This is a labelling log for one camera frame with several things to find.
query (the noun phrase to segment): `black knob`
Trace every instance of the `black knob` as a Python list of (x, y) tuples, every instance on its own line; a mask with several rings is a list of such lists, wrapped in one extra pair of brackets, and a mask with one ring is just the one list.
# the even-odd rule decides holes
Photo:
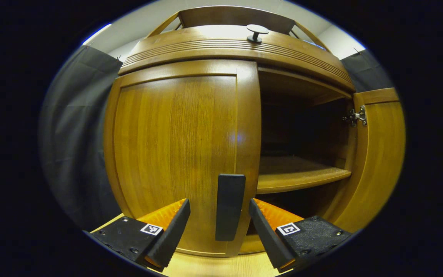
[(260, 26), (260, 25), (255, 25), (255, 24), (247, 25), (247, 29), (250, 30), (251, 32), (254, 32), (254, 35), (250, 35), (247, 37), (247, 40), (249, 40), (250, 42), (260, 43), (260, 42), (262, 42), (262, 39), (257, 36), (260, 33), (262, 33), (262, 34), (269, 33), (269, 30), (267, 28)]

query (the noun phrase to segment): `ceiling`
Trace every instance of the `ceiling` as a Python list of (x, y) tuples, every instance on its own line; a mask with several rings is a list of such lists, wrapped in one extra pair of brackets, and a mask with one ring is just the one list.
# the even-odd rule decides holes
[[(128, 42), (145, 37), (177, 11), (212, 5), (234, 5), (270, 11), (294, 19), (314, 35), (320, 35), (332, 26), (329, 21), (317, 14), (285, 0), (157, 0), (111, 22), (112, 25), (109, 28), (93, 39), (93, 47), (109, 53)], [(179, 23), (178, 19), (165, 30), (174, 29), (177, 23)], [(301, 39), (310, 40), (300, 30), (295, 32)]]

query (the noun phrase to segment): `open cabinet door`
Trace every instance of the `open cabinet door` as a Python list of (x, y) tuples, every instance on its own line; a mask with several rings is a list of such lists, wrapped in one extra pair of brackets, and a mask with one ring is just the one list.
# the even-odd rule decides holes
[(403, 109), (394, 88), (355, 93), (353, 103), (356, 112), (364, 107), (366, 124), (357, 121), (353, 128), (352, 174), (325, 214), (328, 221), (349, 232), (364, 228), (387, 202), (399, 178), (406, 145)]
[[(107, 175), (124, 215), (135, 219), (183, 198), (190, 219), (178, 251), (237, 255), (250, 217), (260, 159), (255, 62), (160, 65), (116, 80), (107, 105)], [(219, 174), (246, 177), (235, 239), (216, 241)]]

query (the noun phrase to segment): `door hinge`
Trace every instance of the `door hinge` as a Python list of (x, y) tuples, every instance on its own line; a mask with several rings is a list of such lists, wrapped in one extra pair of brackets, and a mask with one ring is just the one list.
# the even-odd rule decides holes
[(367, 116), (365, 115), (365, 106), (360, 106), (360, 112), (355, 113), (355, 109), (351, 109), (349, 115), (343, 117), (343, 121), (350, 122), (352, 127), (356, 127), (356, 121), (362, 121), (363, 126), (367, 126)]

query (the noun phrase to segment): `black rectangular handle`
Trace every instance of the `black rectangular handle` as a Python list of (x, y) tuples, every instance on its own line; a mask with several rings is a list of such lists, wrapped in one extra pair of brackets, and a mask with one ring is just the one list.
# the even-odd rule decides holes
[(245, 187), (246, 177), (243, 174), (218, 175), (215, 240), (230, 242), (235, 239)]

